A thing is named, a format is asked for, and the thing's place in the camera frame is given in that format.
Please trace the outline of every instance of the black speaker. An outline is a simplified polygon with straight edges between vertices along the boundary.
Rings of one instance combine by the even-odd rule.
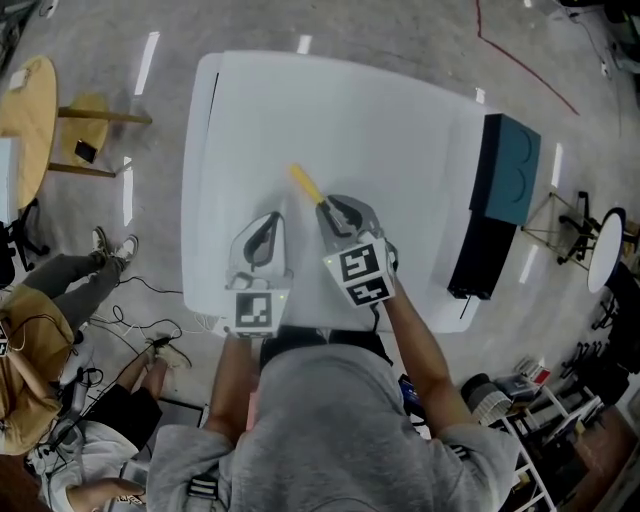
[[[518,226],[501,220],[471,213],[458,263],[453,271],[448,290],[456,299],[475,295],[489,300]]]

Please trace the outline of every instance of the red line on floor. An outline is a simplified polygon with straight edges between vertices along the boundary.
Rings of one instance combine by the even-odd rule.
[[[493,41],[489,41],[489,39],[487,39],[486,37],[484,37],[482,35],[482,10],[480,9],[480,0],[476,0],[476,12],[478,14],[478,37],[480,39],[482,39],[485,43],[493,46],[496,50],[498,50],[500,53],[502,53],[503,55],[505,55],[506,57],[509,57],[513,62],[515,62],[516,64],[520,65],[525,71],[528,71],[529,73],[531,73],[534,77],[536,77],[544,86],[547,87],[547,89],[549,89],[553,94],[555,94],[558,98],[560,98],[560,101],[562,101],[562,103],[564,103],[567,107],[569,107],[569,109],[571,110],[571,112],[573,112],[575,115],[579,116],[580,113],[573,108],[573,105],[571,105],[571,103],[569,103],[564,96],[562,96],[562,94],[560,94],[558,91],[556,91],[550,84],[549,82],[547,82],[544,78],[542,78],[538,73],[536,73],[533,69],[531,69],[529,66],[527,66],[524,62],[522,62],[521,60],[517,59],[516,57],[514,57],[513,55],[511,55],[507,50],[505,50],[504,48],[502,48],[501,46],[497,45],[496,43],[494,43]]]

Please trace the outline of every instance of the round white table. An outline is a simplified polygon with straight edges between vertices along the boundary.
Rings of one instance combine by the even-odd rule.
[[[622,208],[614,208],[607,213],[602,222],[602,229],[593,247],[587,286],[591,293],[602,289],[616,268],[622,250],[624,236],[625,212]]]

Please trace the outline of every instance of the teal box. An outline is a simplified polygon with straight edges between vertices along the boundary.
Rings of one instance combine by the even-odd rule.
[[[524,225],[536,184],[540,135],[504,114],[485,117],[470,209]]]

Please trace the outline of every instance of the table leg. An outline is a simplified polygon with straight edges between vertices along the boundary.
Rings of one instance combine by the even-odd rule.
[[[58,117],[73,117],[77,119],[105,119],[107,121],[123,121],[129,123],[151,124],[149,116],[133,116],[131,114],[117,114],[115,112],[99,110],[79,110],[70,107],[60,107]]]
[[[115,178],[116,174],[107,171],[98,171],[97,169],[87,169],[86,167],[79,167],[77,165],[56,164],[51,162],[49,164],[50,171],[58,172],[70,172],[73,174],[84,174],[86,176],[99,176],[101,178]]]

